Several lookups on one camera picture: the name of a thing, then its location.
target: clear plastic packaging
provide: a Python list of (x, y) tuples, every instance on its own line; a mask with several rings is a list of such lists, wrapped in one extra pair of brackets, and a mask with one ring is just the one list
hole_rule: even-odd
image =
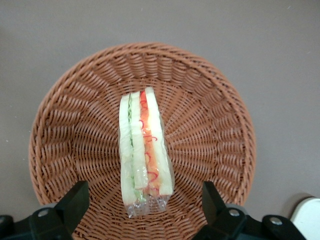
[(174, 192), (174, 172), (154, 91), (121, 98), (121, 193), (129, 218), (163, 212)]

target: gray table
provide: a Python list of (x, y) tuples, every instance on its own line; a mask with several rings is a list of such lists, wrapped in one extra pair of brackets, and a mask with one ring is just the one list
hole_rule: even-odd
[(0, 214), (39, 208), (28, 168), (38, 106), (82, 58), (158, 41), (216, 65), (239, 91), (257, 138), (245, 204), (252, 217), (290, 216), (320, 197), (318, 0), (0, 1)]

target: screw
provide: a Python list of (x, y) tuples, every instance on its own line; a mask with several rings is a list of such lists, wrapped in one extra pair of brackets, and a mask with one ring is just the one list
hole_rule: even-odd
[(278, 225), (278, 226), (282, 225), (282, 221), (279, 218), (275, 217), (275, 216), (270, 217), (270, 221), (274, 225)]
[(49, 212), (48, 209), (44, 209), (44, 210), (42, 210), (42, 211), (40, 211), (40, 212), (38, 213), (38, 217), (41, 218), (41, 217), (47, 215), (48, 212)]
[(232, 217), (239, 217), (239, 216), (240, 216), (240, 213), (239, 213), (236, 209), (231, 209), (231, 210), (229, 210), (229, 214), (230, 214)]

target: white object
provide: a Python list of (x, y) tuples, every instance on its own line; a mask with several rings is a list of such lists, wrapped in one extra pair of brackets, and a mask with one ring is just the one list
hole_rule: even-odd
[(311, 197), (300, 202), (291, 222), (307, 240), (320, 240), (320, 199)]

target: plastic wrap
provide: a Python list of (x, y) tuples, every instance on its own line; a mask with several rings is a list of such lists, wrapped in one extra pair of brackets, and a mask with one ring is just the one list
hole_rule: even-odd
[(121, 193), (129, 218), (163, 212), (174, 191), (174, 172), (154, 91), (121, 98)]

